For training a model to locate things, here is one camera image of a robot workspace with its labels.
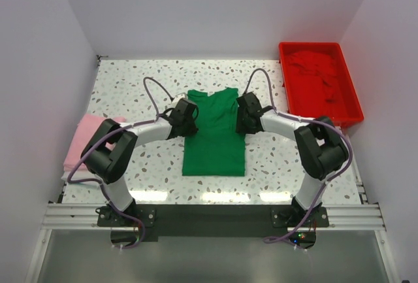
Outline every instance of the terrazzo table surface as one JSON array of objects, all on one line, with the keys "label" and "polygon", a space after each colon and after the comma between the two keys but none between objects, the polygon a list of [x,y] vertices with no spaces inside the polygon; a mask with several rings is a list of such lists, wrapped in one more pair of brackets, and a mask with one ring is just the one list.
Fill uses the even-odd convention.
[{"label": "terrazzo table surface", "polygon": [[[124,116],[129,122],[155,118],[155,111],[142,85],[152,76],[174,96],[196,89],[216,92],[226,87],[242,93],[249,75],[262,67],[272,80],[278,109],[287,110],[283,78],[278,61],[266,60],[104,60],[91,93],[88,113]],[[169,104],[167,95],[149,83],[160,111]],[[264,75],[254,77],[254,91],[262,106],[269,105]],[[272,133],[246,136],[246,175],[182,176],[184,138],[151,142],[138,147],[125,174],[137,203],[164,204],[279,204],[290,203],[304,176],[296,144]],[[65,187],[63,203],[104,203],[100,189],[73,184]],[[358,205],[360,198],[353,166],[328,185],[325,205]]]}]

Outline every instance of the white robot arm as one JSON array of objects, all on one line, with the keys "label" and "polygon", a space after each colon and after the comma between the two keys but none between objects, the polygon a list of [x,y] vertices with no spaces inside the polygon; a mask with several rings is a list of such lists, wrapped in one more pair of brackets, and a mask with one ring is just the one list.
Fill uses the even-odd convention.
[{"label": "white robot arm", "polygon": [[[196,117],[193,116],[195,111],[199,113],[197,105],[186,97],[177,99],[173,105],[174,107],[166,110],[158,120],[150,124],[118,124],[111,119],[105,120],[82,152],[82,157],[88,155],[84,161],[88,170],[103,182],[108,200],[120,212],[136,216],[135,200],[129,193],[123,176],[133,150],[149,142],[190,136],[198,131]],[[111,132],[115,132],[115,135],[103,141],[103,137]],[[100,145],[91,150],[98,142],[101,142]],[[113,144],[113,149],[107,148],[106,143]]]},{"label": "white robot arm", "polygon": [[[322,193],[325,191],[323,184],[349,157],[346,146],[340,136],[328,127],[300,122],[296,116],[290,114],[279,115],[272,107],[262,108],[252,92],[245,93],[237,99],[237,102],[238,133],[255,134],[259,131],[267,131],[296,141],[305,175],[298,193],[292,199],[294,208],[292,219],[301,220],[318,193],[320,195],[314,207],[318,209],[321,206]],[[331,120],[325,116],[316,120],[333,126]]]}]

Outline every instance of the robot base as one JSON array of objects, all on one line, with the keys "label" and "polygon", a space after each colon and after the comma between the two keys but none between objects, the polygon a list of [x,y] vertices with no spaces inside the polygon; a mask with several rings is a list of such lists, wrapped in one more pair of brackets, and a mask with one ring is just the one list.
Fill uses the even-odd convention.
[{"label": "robot base", "polygon": [[[135,205],[136,216],[146,226],[144,241],[170,237],[267,237],[282,236],[298,221],[289,221],[293,205]],[[133,227],[110,207],[96,210],[99,227]],[[328,227],[326,208],[317,208],[304,224]]]}]

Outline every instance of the pink towel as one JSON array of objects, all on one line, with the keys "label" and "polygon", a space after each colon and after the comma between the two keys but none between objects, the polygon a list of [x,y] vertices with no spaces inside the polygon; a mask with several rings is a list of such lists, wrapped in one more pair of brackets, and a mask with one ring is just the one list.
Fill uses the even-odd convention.
[{"label": "pink towel", "polygon": [[[81,119],[78,124],[76,133],[72,138],[70,149],[68,151],[67,157],[64,161],[64,171],[71,171],[72,168],[80,160],[81,153],[86,147],[87,143],[90,141],[96,130],[99,128],[100,124],[105,120],[102,116],[95,116],[91,114],[86,114]],[[126,118],[117,117],[113,118],[117,123],[126,122]],[[78,170],[87,170],[85,164],[81,164]]]}]

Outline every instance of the white backdrop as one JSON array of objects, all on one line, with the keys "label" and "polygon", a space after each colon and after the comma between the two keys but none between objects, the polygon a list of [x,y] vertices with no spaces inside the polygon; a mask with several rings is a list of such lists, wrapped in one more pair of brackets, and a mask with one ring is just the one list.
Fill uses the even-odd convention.
[{"label": "white backdrop", "polygon": [[352,141],[404,280],[418,282],[417,0],[364,0],[342,40],[365,121]]},{"label": "white backdrop", "polygon": [[0,0],[0,282],[23,282],[95,55],[67,0]]},{"label": "white backdrop", "polygon": [[362,0],[69,0],[98,54],[278,58],[280,41],[338,42]]}]

